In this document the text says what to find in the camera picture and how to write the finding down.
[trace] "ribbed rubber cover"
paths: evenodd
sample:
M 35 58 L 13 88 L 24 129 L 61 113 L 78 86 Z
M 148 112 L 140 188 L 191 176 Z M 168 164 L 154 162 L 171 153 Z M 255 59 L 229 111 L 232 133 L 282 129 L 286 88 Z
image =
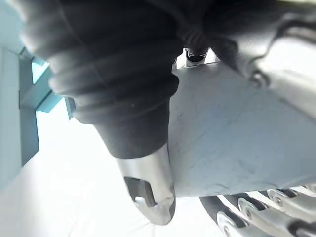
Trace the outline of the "ribbed rubber cover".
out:
M 47 59 L 57 94 L 92 123 L 117 158 L 146 156 L 168 138 L 175 24 L 141 0 L 10 0 L 26 22 L 25 46 Z

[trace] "bolt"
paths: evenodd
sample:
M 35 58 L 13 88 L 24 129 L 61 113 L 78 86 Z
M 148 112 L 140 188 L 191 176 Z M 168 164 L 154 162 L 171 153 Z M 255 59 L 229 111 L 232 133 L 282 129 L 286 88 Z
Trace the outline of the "bolt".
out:
M 224 226 L 224 233 L 226 235 L 226 237 L 229 237 L 229 230 L 227 226 Z
M 256 71 L 250 78 L 252 86 L 256 89 L 269 86 L 269 79 L 260 71 Z
M 279 205 L 279 206 L 283 206 L 283 202 L 280 198 L 276 198 L 276 203 Z
M 249 220 L 251 220 L 251 213 L 249 210 L 246 210 L 246 216 Z

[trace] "window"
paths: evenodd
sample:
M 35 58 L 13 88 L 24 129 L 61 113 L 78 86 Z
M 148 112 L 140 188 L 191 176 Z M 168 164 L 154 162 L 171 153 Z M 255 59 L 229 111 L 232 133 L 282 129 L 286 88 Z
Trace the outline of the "window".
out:
M 36 62 L 32 62 L 32 74 L 33 74 L 33 84 L 35 84 L 41 77 L 41 75 L 45 72 L 45 70 L 49 67 L 49 63 L 45 62 L 44 64 L 38 64 Z

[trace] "white wall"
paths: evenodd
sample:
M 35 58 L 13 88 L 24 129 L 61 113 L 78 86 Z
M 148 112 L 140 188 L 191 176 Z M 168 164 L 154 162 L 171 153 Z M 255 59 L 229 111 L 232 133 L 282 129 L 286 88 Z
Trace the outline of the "white wall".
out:
M 21 169 L 19 60 L 0 48 L 0 189 Z
M 0 0 L 0 47 L 20 53 L 23 43 L 20 40 L 23 23 L 16 11 L 5 0 Z

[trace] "gray metal plate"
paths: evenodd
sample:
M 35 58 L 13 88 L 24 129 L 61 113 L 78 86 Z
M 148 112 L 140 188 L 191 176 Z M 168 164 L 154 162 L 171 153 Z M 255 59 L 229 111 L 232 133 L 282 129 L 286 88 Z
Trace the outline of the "gray metal plate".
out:
M 316 124 L 221 63 L 174 71 L 169 155 L 178 197 L 316 181 Z

